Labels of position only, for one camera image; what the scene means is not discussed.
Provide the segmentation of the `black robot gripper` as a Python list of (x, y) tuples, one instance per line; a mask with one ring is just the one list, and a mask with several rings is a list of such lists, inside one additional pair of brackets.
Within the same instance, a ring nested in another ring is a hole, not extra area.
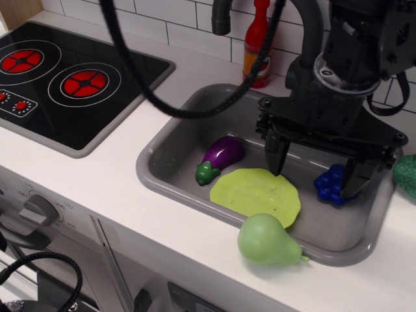
[(259, 101), (256, 130), (265, 139), (269, 171), (278, 176), (291, 143), (346, 157), (341, 197), (350, 198), (389, 166), (395, 151), (408, 137), (379, 117), (390, 110), (367, 110), (381, 80), (348, 84), (316, 77), (306, 96), (264, 97)]

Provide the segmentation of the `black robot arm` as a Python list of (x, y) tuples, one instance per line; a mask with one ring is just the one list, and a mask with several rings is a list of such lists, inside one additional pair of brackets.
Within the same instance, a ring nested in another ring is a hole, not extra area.
[(290, 65), (288, 97), (264, 98), (256, 129), (268, 169), (278, 175), (291, 143), (347, 159), (341, 196), (357, 194), (375, 173), (390, 169), (407, 136), (382, 121), (401, 106), (372, 104), (383, 80), (396, 77), (403, 101), (406, 70), (415, 65), (414, 1), (331, 1), (324, 37), (316, 1), (295, 1), (304, 26), (301, 55)]

